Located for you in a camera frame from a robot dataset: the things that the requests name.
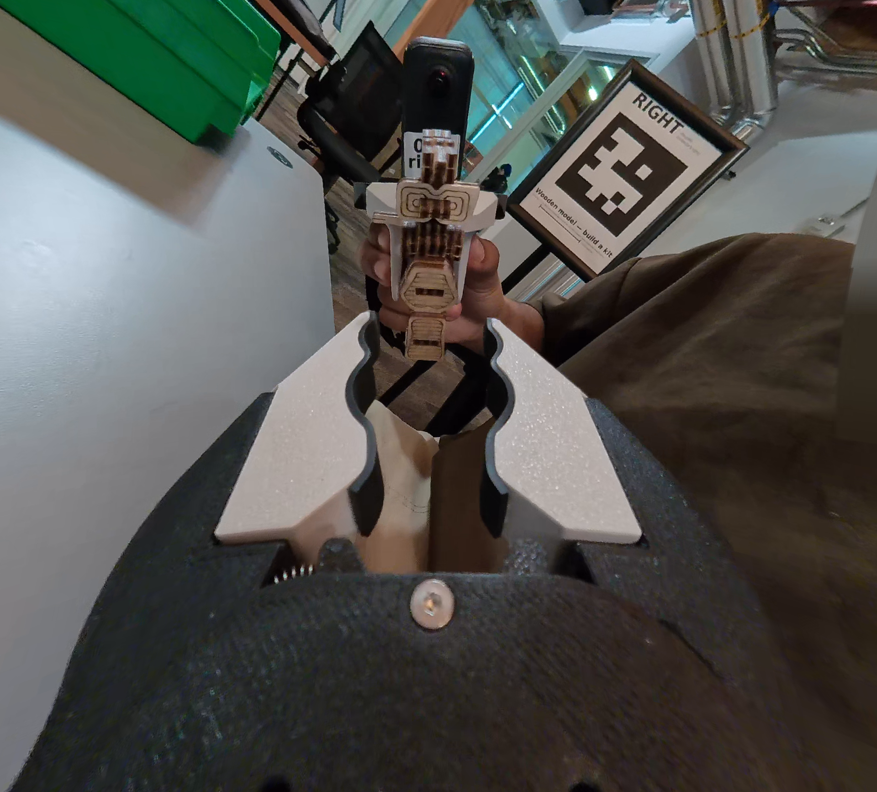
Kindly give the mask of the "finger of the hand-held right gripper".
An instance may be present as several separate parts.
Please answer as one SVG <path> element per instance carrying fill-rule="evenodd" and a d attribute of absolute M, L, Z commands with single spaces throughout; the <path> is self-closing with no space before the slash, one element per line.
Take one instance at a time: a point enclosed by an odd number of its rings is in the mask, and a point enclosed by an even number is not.
<path fill-rule="evenodd" d="M 502 217 L 502 195 L 478 190 L 477 199 L 465 219 L 465 233 L 480 233 L 492 227 L 497 221 L 497 213 Z"/>
<path fill-rule="evenodd" d="M 413 220 L 400 213 L 399 192 L 413 184 L 367 184 L 367 215 L 373 223 L 401 232 L 413 228 Z"/>

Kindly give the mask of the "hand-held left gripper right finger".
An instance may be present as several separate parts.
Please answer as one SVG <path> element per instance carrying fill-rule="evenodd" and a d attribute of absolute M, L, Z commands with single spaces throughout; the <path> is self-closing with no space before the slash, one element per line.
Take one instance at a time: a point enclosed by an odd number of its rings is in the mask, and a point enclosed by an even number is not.
<path fill-rule="evenodd" d="M 634 545 L 642 529 L 603 444 L 588 397 L 497 319 L 484 353 L 487 405 L 480 514 L 508 546 L 536 542 L 549 560 L 572 542 Z"/>

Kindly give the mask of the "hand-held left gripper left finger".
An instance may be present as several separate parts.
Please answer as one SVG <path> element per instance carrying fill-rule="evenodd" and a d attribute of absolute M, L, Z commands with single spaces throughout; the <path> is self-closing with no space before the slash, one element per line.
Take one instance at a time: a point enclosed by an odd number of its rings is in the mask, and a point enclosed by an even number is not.
<path fill-rule="evenodd" d="M 282 381 L 215 536 L 225 545 L 282 540 L 315 565 L 327 539 L 375 529 L 384 501 L 375 428 L 377 316 L 363 312 Z"/>

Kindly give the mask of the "layered wooden model assembly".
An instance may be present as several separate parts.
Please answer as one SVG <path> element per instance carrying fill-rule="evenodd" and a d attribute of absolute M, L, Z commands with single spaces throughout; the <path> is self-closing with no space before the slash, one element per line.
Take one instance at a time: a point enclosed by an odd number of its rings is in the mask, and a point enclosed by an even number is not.
<path fill-rule="evenodd" d="M 410 314 L 405 356 L 434 362 L 444 355 L 446 314 L 460 298 L 456 270 L 480 191 L 458 179 L 460 147 L 454 134 L 424 129 L 421 140 L 420 177 L 396 187 L 401 263 L 395 297 Z"/>

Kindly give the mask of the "person's right forearm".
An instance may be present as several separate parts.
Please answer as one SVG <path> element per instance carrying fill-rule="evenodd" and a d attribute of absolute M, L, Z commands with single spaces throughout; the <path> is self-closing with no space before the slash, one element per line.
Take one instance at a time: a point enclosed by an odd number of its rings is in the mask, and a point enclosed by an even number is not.
<path fill-rule="evenodd" d="M 506 296 L 498 319 L 536 353 L 544 352 L 544 319 L 532 304 Z"/>

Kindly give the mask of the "grey desk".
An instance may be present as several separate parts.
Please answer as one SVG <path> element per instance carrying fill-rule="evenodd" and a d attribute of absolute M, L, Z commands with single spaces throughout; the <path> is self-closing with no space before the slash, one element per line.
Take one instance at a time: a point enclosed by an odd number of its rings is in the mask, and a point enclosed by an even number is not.
<path fill-rule="evenodd" d="M 261 123 L 192 144 L 4 11 L 1 67 L 6 789 L 132 535 L 333 303 L 319 177 Z"/>

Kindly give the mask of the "person's right hand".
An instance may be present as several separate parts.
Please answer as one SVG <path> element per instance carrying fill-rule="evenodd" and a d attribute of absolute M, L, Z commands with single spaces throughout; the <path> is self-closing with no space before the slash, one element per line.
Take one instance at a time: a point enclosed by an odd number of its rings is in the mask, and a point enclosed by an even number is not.
<path fill-rule="evenodd" d="M 499 251 L 491 241 L 479 235 L 471 239 L 462 300 L 450 308 L 445 323 L 444 339 L 447 343 L 481 352 L 485 322 L 489 318 L 499 318 L 505 304 L 498 273 L 499 259 Z M 409 322 L 409 310 L 402 301 L 392 297 L 389 288 L 389 228 L 381 225 L 369 227 L 366 238 L 359 244 L 357 262 L 367 278 L 378 282 L 378 314 L 382 325 L 398 333 L 404 332 Z"/>

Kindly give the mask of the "black office chair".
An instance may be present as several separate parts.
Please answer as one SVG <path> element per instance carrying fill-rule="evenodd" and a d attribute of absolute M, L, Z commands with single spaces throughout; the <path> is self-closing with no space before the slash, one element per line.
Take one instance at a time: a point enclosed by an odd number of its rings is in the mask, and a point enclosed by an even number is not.
<path fill-rule="evenodd" d="M 380 181 L 372 161 L 400 125 L 401 88 L 402 63 L 372 21 L 342 59 L 308 80 L 296 114 L 298 148 L 316 157 L 323 193 L 338 179 Z"/>

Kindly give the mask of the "person's beige pants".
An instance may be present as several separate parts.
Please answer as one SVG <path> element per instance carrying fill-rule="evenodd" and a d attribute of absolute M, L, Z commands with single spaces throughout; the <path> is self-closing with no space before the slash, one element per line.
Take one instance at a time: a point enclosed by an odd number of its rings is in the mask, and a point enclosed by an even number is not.
<path fill-rule="evenodd" d="M 372 573 L 425 571 L 433 459 L 439 441 L 406 424 L 379 401 L 368 408 L 367 419 L 375 430 L 384 496 L 374 530 L 358 542 L 360 556 Z"/>

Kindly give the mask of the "framed marker sign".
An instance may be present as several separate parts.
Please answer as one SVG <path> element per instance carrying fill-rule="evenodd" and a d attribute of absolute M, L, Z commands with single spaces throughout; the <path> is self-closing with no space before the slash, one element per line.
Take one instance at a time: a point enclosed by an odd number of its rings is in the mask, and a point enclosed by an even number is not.
<path fill-rule="evenodd" d="M 639 255 L 747 150 L 631 59 L 509 196 L 507 211 L 591 280 Z"/>

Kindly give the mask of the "green plastic bin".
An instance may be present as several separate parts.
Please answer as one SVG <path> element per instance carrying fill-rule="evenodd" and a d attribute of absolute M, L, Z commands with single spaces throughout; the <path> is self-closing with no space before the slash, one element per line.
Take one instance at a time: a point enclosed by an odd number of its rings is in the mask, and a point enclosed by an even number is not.
<path fill-rule="evenodd" d="M 2 9 L 190 142 L 233 136 L 279 31 L 249 0 L 1 0 Z"/>

